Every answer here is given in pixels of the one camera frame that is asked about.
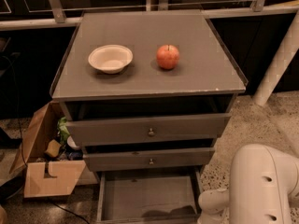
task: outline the apple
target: apple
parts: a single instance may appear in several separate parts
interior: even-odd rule
[[[178,64],[179,51],[173,45],[163,45],[158,48],[156,58],[161,68],[171,70]]]

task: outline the floor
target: floor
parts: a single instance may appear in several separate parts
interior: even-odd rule
[[[236,151],[252,143],[275,147],[299,157],[299,91],[272,94],[264,107],[253,103],[250,96],[237,97],[223,136],[216,143],[216,153],[201,176],[204,189],[229,187],[230,163]],[[22,119],[25,133],[30,119]],[[11,137],[18,137],[15,120],[0,120]],[[16,149],[0,149],[4,158],[0,161],[0,184],[16,174],[8,173]],[[99,188],[97,185],[77,186],[70,196],[24,199],[22,193],[3,203],[9,223],[87,223],[67,213],[55,204],[84,217],[89,223],[96,220]],[[299,211],[292,208],[292,223],[299,221]],[[229,217],[223,220],[228,223]]]

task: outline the closed drawer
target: closed drawer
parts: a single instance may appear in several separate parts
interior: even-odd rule
[[[80,146],[220,137],[230,114],[71,121],[67,129]]]
[[[213,147],[185,148],[159,151],[96,153],[84,155],[91,172],[179,167],[208,164]]]

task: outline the black cable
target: black cable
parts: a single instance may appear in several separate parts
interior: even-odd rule
[[[23,153],[21,119],[20,119],[20,116],[19,116],[20,93],[19,93],[19,87],[18,87],[18,83],[17,83],[17,79],[16,79],[15,69],[14,69],[14,67],[13,67],[13,64],[14,64],[15,61],[12,62],[7,56],[3,56],[3,58],[5,58],[6,60],[8,60],[8,62],[9,62],[9,66],[8,66],[7,69],[9,69],[10,67],[11,67],[11,69],[12,69],[13,80],[14,80],[14,84],[15,84],[15,86],[16,86],[16,90],[17,90],[17,120],[18,120],[18,124],[19,124],[20,136],[21,136],[21,157],[22,157],[22,161],[24,162],[24,164],[25,164],[25,166],[26,166],[26,168],[27,168],[28,165],[27,165],[27,162],[26,162],[26,160],[25,160],[25,158],[24,158],[24,153]],[[68,213],[70,213],[70,214],[72,214],[72,215],[74,215],[74,216],[76,216],[76,217],[78,217],[78,218],[81,218],[81,219],[84,220],[86,223],[90,224],[84,217],[82,217],[82,216],[80,216],[80,215],[78,215],[78,214],[76,214],[76,213],[74,213],[74,212],[72,212],[72,211],[69,211],[69,210],[67,210],[67,209],[65,209],[65,208],[62,208],[60,205],[54,203],[54,202],[51,201],[50,199],[48,199],[48,200],[49,200],[49,203],[51,203],[51,204],[57,206],[58,208],[64,210],[65,212],[68,212]]]
[[[67,209],[61,207],[60,205],[58,205],[58,204],[56,204],[55,202],[53,202],[50,198],[48,198],[48,201],[49,201],[49,203],[51,203],[51,204],[57,206],[58,208],[64,210],[65,212],[70,213],[70,214],[73,214],[73,215],[75,215],[76,217],[81,218],[81,219],[82,219],[83,221],[85,221],[87,224],[90,224],[90,223],[88,222],[88,220],[85,219],[83,216],[80,216],[80,215],[78,215],[78,214],[76,214],[76,213],[74,213],[74,212],[72,212],[72,211],[70,211],[70,210],[67,210]]]

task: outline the bowl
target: bowl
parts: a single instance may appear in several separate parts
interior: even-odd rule
[[[107,45],[95,49],[89,56],[89,64],[104,73],[119,73],[133,59],[133,53],[124,46]]]

